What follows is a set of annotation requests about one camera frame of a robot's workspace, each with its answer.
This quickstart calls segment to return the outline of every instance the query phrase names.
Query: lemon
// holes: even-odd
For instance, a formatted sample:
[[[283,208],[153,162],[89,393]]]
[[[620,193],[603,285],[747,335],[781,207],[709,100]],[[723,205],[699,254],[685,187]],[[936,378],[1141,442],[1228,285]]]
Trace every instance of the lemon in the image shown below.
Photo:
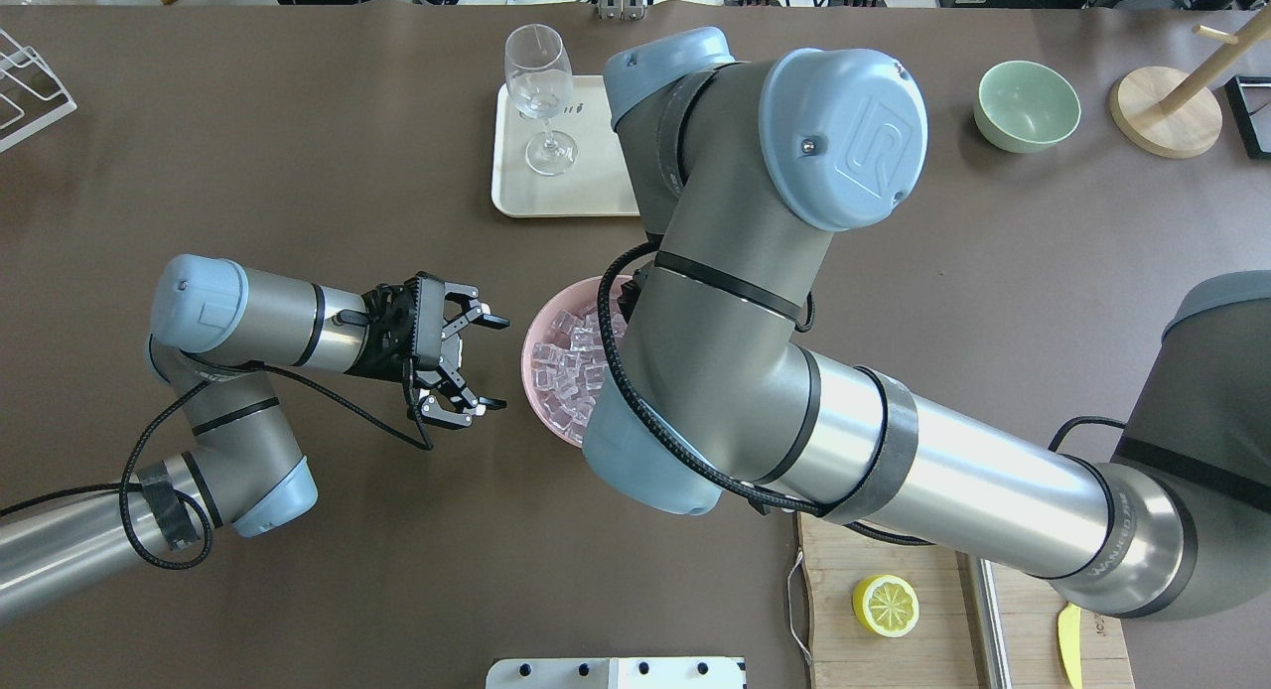
[[[918,592],[895,575],[874,575],[852,591],[852,609],[874,634],[904,637],[918,624]]]

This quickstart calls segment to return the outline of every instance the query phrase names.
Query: yellow knife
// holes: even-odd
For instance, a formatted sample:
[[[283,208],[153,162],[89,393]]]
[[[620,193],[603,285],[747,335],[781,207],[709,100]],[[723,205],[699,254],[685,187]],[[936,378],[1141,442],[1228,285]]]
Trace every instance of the yellow knife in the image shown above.
[[[1073,689],[1082,689],[1082,608],[1073,603],[1059,611],[1059,658]]]

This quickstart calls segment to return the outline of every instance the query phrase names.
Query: table surface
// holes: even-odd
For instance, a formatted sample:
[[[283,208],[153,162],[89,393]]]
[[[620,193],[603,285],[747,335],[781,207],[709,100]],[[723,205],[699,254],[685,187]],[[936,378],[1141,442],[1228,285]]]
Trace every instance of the table surface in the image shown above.
[[[1271,267],[1271,169],[1228,116],[1214,150],[1167,161],[1106,113],[1118,75],[1191,67],[1196,20],[1126,11],[843,11],[658,6],[142,10],[24,6],[80,111],[0,155],[0,505],[116,477],[172,400],[141,361],[150,294],[179,253],[362,291],[418,268],[480,287],[506,332],[466,336],[465,372],[510,407],[419,454],[280,383],[322,491],[294,524],[217,535],[192,572],[136,568],[0,628],[0,685],[480,686],[516,656],[741,655],[751,686],[806,685],[785,629],[789,516],[727,500],[700,519],[610,491],[536,426],[521,333],[559,287],[641,240],[633,220],[516,221],[489,201],[505,34],[562,29],[578,74],[623,47],[717,24],[741,58],[877,47],[930,116],[923,178],[895,215],[836,238],[810,348],[1043,442],[1068,417],[1127,416],[1195,282]],[[1268,47],[1235,72],[1271,70]],[[1013,156],[975,132],[975,81],[1030,58],[1084,119]],[[323,379],[399,423],[398,390]],[[1102,460],[1115,436],[1074,435]],[[191,445],[180,422],[150,458]],[[1140,686],[1262,686],[1271,597],[1186,623],[1126,623]]]

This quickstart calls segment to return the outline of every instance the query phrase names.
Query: green bowl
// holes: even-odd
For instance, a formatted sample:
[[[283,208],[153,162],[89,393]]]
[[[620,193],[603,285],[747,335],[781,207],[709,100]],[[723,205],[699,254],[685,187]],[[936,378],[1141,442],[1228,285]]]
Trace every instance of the green bowl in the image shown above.
[[[1004,151],[1042,151],[1082,119],[1073,85],[1033,61],[1003,61],[980,79],[975,125]]]

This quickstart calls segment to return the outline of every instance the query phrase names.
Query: blue joint cap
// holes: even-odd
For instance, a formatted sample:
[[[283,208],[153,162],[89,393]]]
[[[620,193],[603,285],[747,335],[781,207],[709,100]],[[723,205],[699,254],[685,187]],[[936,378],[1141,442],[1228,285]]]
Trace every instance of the blue joint cap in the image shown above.
[[[304,456],[261,502],[234,521],[234,530],[243,538],[254,538],[300,517],[316,502],[318,486],[309,473],[309,456]]]
[[[676,437],[702,458],[679,433]],[[618,393],[608,369],[600,399],[582,437],[582,455],[605,483],[660,511],[703,515],[716,506],[722,492],[680,463],[644,428]]]
[[[658,38],[618,52],[605,64],[605,95],[609,97],[609,126],[618,128],[622,116],[655,92],[697,70],[736,61],[721,29],[704,27]]]
[[[247,272],[235,262],[174,256],[159,277],[150,333],[161,344],[200,353],[221,346],[247,309]]]
[[[1183,303],[1178,305],[1178,314],[1171,319],[1169,324],[1166,325],[1166,331],[1160,333],[1160,339],[1164,341],[1169,331],[1182,322],[1182,319],[1225,305],[1268,299],[1271,299],[1271,269],[1232,272],[1207,278],[1187,292]]]
[[[891,215],[927,156],[927,107],[911,75],[871,50],[789,52],[759,100],[759,144],[777,191],[830,233]]]

